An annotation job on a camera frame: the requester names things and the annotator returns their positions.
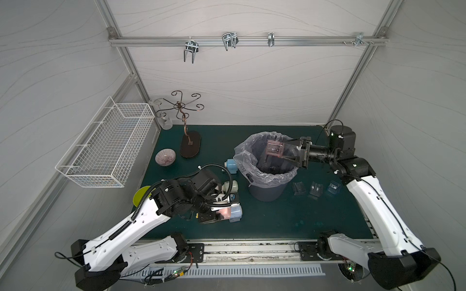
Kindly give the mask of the clear sharpener tray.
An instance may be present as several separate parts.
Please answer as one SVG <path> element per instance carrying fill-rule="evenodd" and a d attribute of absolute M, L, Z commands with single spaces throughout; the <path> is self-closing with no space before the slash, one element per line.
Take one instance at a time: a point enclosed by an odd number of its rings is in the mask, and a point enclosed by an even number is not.
<path fill-rule="evenodd" d="M 292 184 L 292 189 L 295 196 L 305 195 L 307 193 L 306 187 L 303 182 L 295 182 Z"/>
<path fill-rule="evenodd" d="M 322 196 L 322 194 L 323 194 L 323 185 L 316 183 L 316 182 L 312 182 L 311 188 L 309 191 L 309 196 L 314 200 L 318 200 Z"/>

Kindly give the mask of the blue tinted sharpener tray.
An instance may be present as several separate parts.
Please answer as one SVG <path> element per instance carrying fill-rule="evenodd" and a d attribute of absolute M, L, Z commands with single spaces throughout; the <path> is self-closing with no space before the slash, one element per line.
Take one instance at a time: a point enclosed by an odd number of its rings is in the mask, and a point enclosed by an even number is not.
<path fill-rule="evenodd" d="M 341 191 L 342 185 L 336 181 L 331 181 L 327 187 L 327 192 L 331 195 L 337 195 Z"/>

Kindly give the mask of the green pencil sharpener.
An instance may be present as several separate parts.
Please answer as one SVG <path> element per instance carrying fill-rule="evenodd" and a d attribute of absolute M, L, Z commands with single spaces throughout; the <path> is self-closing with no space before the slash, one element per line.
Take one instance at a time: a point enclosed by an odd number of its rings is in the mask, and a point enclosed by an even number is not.
<path fill-rule="evenodd" d="M 222 191 L 225 194 L 229 189 L 230 182 L 225 182 L 222 186 Z M 239 191 L 239 185 L 236 180 L 233 180 L 233 185 L 231 187 L 230 193 L 236 194 Z"/>

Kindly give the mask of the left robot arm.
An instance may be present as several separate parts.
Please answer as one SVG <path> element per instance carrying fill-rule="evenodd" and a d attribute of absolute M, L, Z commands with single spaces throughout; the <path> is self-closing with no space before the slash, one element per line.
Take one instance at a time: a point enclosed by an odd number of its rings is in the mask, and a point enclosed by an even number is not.
<path fill-rule="evenodd" d="M 228 182 L 221 183 L 211 171 L 213 167 L 224 171 Z M 136 209 L 113 228 L 93 240 L 75 241 L 69 256 L 61 252 L 54 256 L 78 268 L 75 284 L 82 291 L 105 291 L 127 272 L 139 272 L 152 263 L 193 260 L 189 244 L 180 233 L 139 246 L 135 242 L 171 218 L 188 212 L 221 220 L 220 210 L 234 204 L 230 198 L 233 185 L 231 173 L 220 164 L 206 164 L 192 174 L 161 180 L 151 185 Z"/>

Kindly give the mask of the pink pencil sharpener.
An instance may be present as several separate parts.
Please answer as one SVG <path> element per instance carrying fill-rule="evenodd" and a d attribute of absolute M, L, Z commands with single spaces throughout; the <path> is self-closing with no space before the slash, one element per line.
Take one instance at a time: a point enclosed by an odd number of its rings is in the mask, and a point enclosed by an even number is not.
<path fill-rule="evenodd" d="M 216 214 L 220 216 L 220 220 L 226 220 L 231 218 L 231 208 L 230 207 L 225 207 L 222 209 L 219 209 Z"/>

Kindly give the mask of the light blue pencil sharpener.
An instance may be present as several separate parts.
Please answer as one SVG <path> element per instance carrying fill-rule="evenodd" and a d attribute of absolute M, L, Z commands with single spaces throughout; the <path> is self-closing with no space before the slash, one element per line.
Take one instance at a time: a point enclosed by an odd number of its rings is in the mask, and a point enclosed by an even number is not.
<path fill-rule="evenodd" d="M 230 207 L 230 217 L 229 222 L 235 223 L 241 220 L 243 216 L 242 207 L 240 204 L 236 204 Z"/>

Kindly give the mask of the pink tinted sharpener tray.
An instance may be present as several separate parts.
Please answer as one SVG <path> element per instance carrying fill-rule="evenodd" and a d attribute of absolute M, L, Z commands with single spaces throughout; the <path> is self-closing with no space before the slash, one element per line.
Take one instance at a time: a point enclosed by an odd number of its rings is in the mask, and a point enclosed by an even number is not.
<path fill-rule="evenodd" d="M 268 140 L 265 148 L 265 153 L 268 156 L 282 158 L 285 151 L 285 143 L 282 141 Z"/>

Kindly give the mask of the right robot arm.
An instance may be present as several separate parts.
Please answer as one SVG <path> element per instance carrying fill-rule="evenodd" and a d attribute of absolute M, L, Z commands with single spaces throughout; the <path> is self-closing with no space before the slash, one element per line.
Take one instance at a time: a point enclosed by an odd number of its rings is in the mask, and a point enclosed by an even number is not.
<path fill-rule="evenodd" d="M 356 133 L 348 126 L 332 126 L 327 145 L 316 145 L 311 138 L 284 141 L 268 140 L 266 154 L 307 168 L 311 162 L 330 166 L 342 184 L 355 197 L 379 239 L 361 242 L 337 232 L 323 233 L 316 243 L 320 259 L 343 258 L 341 273 L 352 280 L 356 268 L 369 271 L 385 290 L 423 280 L 437 265 L 441 256 L 428 248 L 410 230 L 382 190 L 376 172 L 364 158 L 355 154 Z"/>

